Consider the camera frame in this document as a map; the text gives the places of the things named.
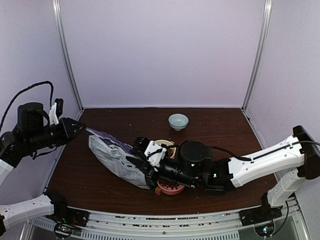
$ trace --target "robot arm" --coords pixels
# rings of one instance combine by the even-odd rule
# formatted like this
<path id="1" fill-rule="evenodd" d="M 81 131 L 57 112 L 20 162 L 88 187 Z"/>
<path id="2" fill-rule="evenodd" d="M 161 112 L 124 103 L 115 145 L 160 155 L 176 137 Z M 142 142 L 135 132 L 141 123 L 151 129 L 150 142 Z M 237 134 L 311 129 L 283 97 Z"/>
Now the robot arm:
<path id="1" fill-rule="evenodd" d="M 240 212 L 242 225 L 257 224 L 282 216 L 281 208 L 288 197 L 305 181 L 320 176 L 320 152 L 302 126 L 284 141 L 248 154 L 214 161 L 212 147 L 186 141 L 177 150 L 176 159 L 166 156 L 166 147 L 137 137 L 127 159 L 155 187 L 158 178 L 191 188 L 203 188 L 211 195 L 223 195 L 244 184 L 289 169 L 277 185 L 261 198 L 261 206 Z"/>
<path id="2" fill-rule="evenodd" d="M 59 119 L 62 107 L 63 100 L 56 99 L 50 116 L 38 102 L 18 107 L 17 125 L 0 137 L 0 185 L 22 158 L 31 156 L 35 159 L 43 155 L 37 155 L 37 150 L 65 145 L 86 128 L 71 118 Z M 67 200 L 55 190 L 24 202 L 0 205 L 0 236 L 12 226 L 40 216 L 54 215 L 61 219 L 66 216 L 67 206 Z"/>

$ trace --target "wooden table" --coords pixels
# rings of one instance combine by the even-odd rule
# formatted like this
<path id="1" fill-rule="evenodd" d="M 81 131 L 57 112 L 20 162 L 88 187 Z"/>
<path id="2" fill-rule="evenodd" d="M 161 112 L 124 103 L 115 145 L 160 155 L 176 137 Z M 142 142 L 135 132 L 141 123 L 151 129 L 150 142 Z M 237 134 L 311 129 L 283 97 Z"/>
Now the wooden table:
<path id="1" fill-rule="evenodd" d="M 173 113 L 189 117 L 187 128 L 175 131 L 169 127 L 168 117 Z M 128 144 L 136 136 L 143 136 L 176 144 L 195 140 L 238 155 L 261 149 L 240 109 L 86 109 L 80 121 Z M 228 157 L 219 151 L 213 154 L 215 159 Z M 154 190 L 140 189 L 112 174 L 96 159 L 88 147 L 88 136 L 83 134 L 65 147 L 48 188 L 57 189 L 72 207 L 119 214 L 177 215 L 256 206 L 275 184 L 275 177 L 268 175 L 223 196 L 210 196 L 201 189 L 190 188 L 175 196 L 157 196 Z"/>

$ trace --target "black wire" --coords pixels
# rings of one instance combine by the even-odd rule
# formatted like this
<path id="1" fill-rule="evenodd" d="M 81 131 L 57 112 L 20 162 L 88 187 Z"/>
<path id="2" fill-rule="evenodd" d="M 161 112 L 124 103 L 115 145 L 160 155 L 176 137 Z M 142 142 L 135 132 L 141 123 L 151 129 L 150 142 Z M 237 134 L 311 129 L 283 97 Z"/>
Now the black wire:
<path id="1" fill-rule="evenodd" d="M 44 155 L 47 155 L 47 154 L 50 154 L 50 153 L 53 153 L 54 151 L 56 151 L 58 148 L 55 146 L 53 150 L 51 151 L 46 151 L 46 152 L 42 152 L 42 153 L 39 153 L 37 151 L 34 152 L 34 155 L 32 157 L 32 160 L 35 160 L 36 158 L 40 157 L 40 156 L 44 156 Z"/>
<path id="2" fill-rule="evenodd" d="M 52 82 L 50 82 L 50 81 L 41 81 L 41 82 L 34 83 L 34 84 L 26 87 L 25 89 L 19 91 L 19 92 L 12 98 L 12 100 L 10 101 L 10 103 L 9 103 L 9 105 L 7 106 L 6 110 L 4 111 L 3 117 L 2 117 L 2 119 L 1 119 L 0 132 L 1 132 L 2 127 L 3 127 L 3 125 L 4 125 L 5 118 L 6 118 L 7 114 L 8 114 L 8 111 L 9 111 L 11 105 L 12 105 L 12 104 L 14 103 L 14 101 L 16 100 L 16 98 L 17 98 L 20 94 L 22 94 L 22 93 L 24 93 L 24 92 L 26 92 L 26 91 L 28 91 L 28 90 L 30 90 L 30 89 L 33 89 L 34 87 L 37 87 L 37 86 L 40 86 L 40 85 L 45 85 L 45 84 L 49 84 L 50 87 L 51 87 L 51 92 L 50 92 L 50 107 L 52 106 L 52 97 L 53 97 L 53 95 L 54 95 L 54 85 L 52 84 Z"/>
<path id="3" fill-rule="evenodd" d="M 245 156 L 238 156 L 236 154 L 234 154 L 232 151 L 229 151 L 228 149 L 224 149 L 222 147 L 218 147 L 218 146 L 211 146 L 213 149 L 228 153 L 229 155 L 231 155 L 232 157 L 241 160 L 241 161 L 245 161 L 245 162 L 250 162 L 251 158 L 245 157 Z"/>
<path id="4" fill-rule="evenodd" d="M 316 142 L 316 141 L 296 141 L 296 142 L 293 142 L 292 145 L 303 144 L 303 143 L 306 143 L 306 144 L 315 144 L 315 145 L 319 145 L 319 146 L 320 146 L 320 142 Z M 253 160 L 256 160 L 256 159 L 265 157 L 265 156 L 267 156 L 267 155 L 269 155 L 269 154 L 273 154 L 273 153 L 275 153 L 275 152 L 277 152 L 277 151 L 280 151 L 280 150 L 282 150 L 282 149 L 289 148 L 289 147 L 291 147 L 292 145 L 288 144 L 288 145 L 285 145 L 285 146 L 281 146 L 281 147 L 279 147 L 279 148 L 277 148 L 277 149 L 274 149 L 274 150 L 269 151 L 269 152 L 266 152 L 266 153 L 264 153 L 264 154 L 262 154 L 262 155 L 256 156 L 255 158 L 253 158 Z"/>
<path id="5" fill-rule="evenodd" d="M 285 204 L 286 204 L 286 216 L 285 216 L 285 219 L 284 219 L 283 223 L 281 224 L 281 226 L 277 229 L 277 231 L 275 231 L 275 233 L 272 234 L 272 237 L 274 235 L 276 235 L 284 227 L 284 225 L 285 225 L 285 223 L 286 223 L 286 221 L 288 219 L 288 216 L 289 216 L 289 205 L 288 205 L 287 201 L 285 201 Z"/>
<path id="6" fill-rule="evenodd" d="M 162 148 L 159 148 L 158 150 L 155 150 L 154 152 L 149 153 L 149 155 L 146 157 L 146 159 L 148 160 L 151 156 L 161 153 L 162 152 Z"/>

